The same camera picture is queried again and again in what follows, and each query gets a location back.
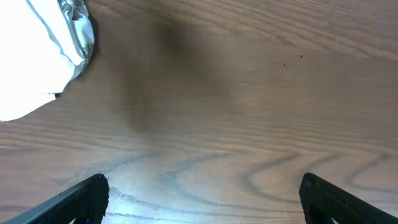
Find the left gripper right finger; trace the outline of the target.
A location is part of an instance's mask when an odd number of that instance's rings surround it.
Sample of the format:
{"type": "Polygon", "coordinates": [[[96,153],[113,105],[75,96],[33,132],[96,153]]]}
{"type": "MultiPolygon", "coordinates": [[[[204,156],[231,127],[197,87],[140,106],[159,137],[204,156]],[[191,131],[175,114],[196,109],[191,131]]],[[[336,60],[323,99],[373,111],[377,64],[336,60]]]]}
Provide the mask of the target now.
{"type": "Polygon", "coordinates": [[[307,172],[299,189],[306,224],[397,224],[397,218],[307,172]]]}

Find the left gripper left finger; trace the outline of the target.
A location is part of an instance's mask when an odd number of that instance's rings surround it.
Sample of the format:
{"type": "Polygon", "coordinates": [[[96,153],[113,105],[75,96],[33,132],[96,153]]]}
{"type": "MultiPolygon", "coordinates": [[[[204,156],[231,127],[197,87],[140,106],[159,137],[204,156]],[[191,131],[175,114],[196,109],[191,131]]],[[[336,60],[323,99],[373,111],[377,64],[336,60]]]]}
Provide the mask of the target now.
{"type": "Polygon", "coordinates": [[[95,174],[3,224],[101,224],[108,203],[108,180],[95,174]]]}

